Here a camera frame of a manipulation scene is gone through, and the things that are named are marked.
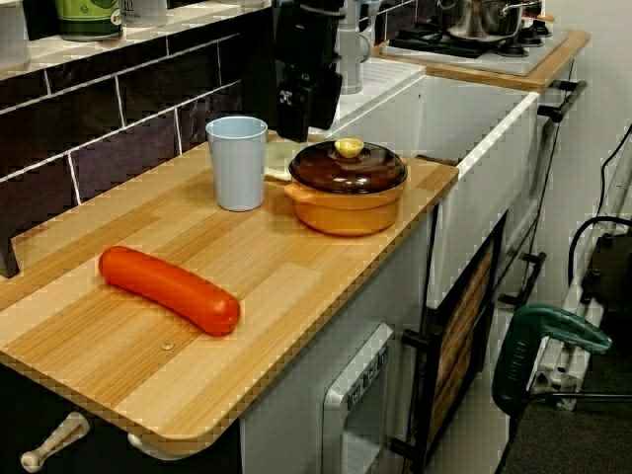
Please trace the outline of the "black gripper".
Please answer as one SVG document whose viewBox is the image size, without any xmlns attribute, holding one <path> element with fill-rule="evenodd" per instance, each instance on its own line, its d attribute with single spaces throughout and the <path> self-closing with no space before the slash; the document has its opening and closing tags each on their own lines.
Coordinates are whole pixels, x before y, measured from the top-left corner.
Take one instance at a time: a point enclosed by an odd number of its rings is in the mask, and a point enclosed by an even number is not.
<svg viewBox="0 0 632 474">
<path fill-rule="evenodd" d="M 306 142 L 311 125 L 329 129 L 341 95 L 335 29 L 278 29 L 275 38 L 277 134 Z"/>
</svg>

